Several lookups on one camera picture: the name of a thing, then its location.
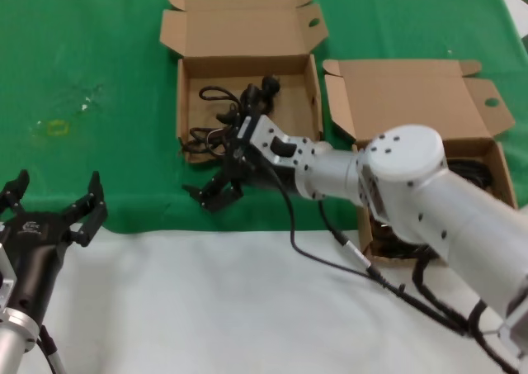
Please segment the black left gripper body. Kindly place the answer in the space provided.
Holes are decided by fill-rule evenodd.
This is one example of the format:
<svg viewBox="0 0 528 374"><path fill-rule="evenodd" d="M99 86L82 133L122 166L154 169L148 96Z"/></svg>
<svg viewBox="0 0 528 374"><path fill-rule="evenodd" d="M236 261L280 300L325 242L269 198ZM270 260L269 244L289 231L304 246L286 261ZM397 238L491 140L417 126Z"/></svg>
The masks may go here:
<svg viewBox="0 0 528 374"><path fill-rule="evenodd" d="M70 229L58 213L24 212L5 222L3 245L16 275L7 307L42 321L64 264Z"/></svg>

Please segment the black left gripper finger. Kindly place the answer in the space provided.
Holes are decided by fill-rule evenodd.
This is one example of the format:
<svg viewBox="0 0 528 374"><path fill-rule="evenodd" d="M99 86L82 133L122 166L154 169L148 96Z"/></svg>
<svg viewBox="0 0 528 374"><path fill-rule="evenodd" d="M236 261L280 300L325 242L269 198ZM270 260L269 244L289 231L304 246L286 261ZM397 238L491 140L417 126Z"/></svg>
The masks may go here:
<svg viewBox="0 0 528 374"><path fill-rule="evenodd" d="M104 190L98 171L92 173L87 193L67 206L61 218L67 225L65 240L87 247L108 217Z"/></svg>
<svg viewBox="0 0 528 374"><path fill-rule="evenodd" d="M25 212L21 199L24 197L29 183L29 173L22 169L15 179L8 181L4 185L0 196L0 214L7 209L10 209L15 215Z"/></svg>

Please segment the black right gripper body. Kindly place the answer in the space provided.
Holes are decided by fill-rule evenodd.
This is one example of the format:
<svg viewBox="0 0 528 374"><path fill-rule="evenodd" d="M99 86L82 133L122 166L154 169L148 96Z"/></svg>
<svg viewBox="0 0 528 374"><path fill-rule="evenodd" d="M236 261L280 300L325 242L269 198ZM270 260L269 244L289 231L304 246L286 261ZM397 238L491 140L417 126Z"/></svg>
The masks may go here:
<svg viewBox="0 0 528 374"><path fill-rule="evenodd" d="M255 148L232 142L224 156L224 171L231 181L262 189L278 188L271 172L288 194L297 195L295 171L270 163Z"/></svg>

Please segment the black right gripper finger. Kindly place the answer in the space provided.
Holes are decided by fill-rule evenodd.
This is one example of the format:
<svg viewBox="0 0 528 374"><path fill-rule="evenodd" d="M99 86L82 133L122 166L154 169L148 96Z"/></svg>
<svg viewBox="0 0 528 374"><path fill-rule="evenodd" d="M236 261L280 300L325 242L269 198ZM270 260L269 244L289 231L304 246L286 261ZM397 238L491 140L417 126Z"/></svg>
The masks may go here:
<svg viewBox="0 0 528 374"><path fill-rule="evenodd" d="M218 196L228 185L230 177L224 171L218 171L203 187L183 184L181 187L199 203L207 202Z"/></svg>
<svg viewBox="0 0 528 374"><path fill-rule="evenodd" d="M239 182L231 182L216 197L207 202L203 202L203 208L211 213L221 211L227 206L232 205L238 199L243 197L243 190Z"/></svg>

